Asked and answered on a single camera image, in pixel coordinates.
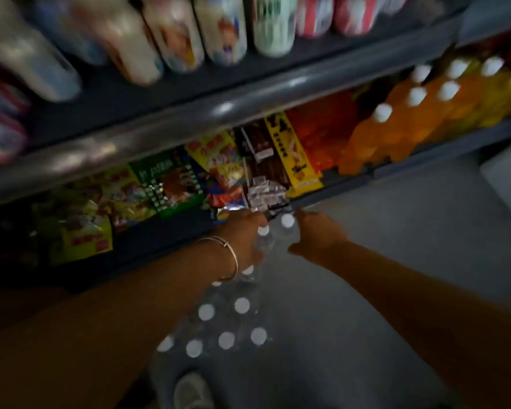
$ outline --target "green snack package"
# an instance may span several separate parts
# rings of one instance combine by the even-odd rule
[[[174,151],[164,151],[130,165],[161,217],[200,206],[205,200],[191,165],[182,164]]]

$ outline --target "cartoon illustration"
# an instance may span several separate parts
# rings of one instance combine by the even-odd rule
[[[218,21],[218,29],[222,35],[223,51],[225,53],[233,53],[238,42],[238,18],[234,17],[233,21],[229,17],[222,17]]]
[[[164,43],[175,59],[191,67],[196,63],[189,34],[189,27],[182,22],[176,22],[161,29]]]

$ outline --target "hand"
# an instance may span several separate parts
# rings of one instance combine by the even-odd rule
[[[299,223],[301,240],[288,248],[290,254],[300,255],[312,263],[321,265],[331,250],[348,241],[342,227],[325,213],[298,209],[295,216]]]
[[[263,253],[255,248],[254,240],[257,236],[258,227],[267,225],[267,219],[262,213],[242,209],[229,214],[229,218],[214,233],[214,235],[231,244],[238,261],[239,273],[249,266],[255,266],[263,261]],[[234,270],[235,260],[230,253],[229,257],[233,264],[232,270]]]

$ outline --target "pack of water bottles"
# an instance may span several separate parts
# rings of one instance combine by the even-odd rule
[[[295,217],[285,213],[260,227],[256,247],[268,254],[277,242],[299,240]],[[272,340],[267,326],[265,291],[262,278],[266,261],[250,266],[231,282],[216,281],[203,300],[178,323],[157,347],[158,352],[182,353],[200,358],[225,350],[265,347]]]

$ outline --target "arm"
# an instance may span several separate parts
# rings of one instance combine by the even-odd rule
[[[511,407],[511,313],[347,240],[325,214],[298,212],[292,254],[348,282],[474,407]]]
[[[263,214],[232,214],[216,235],[239,271],[261,261]],[[201,241],[45,309],[0,333],[1,408],[113,408],[208,285],[231,275],[228,248]]]

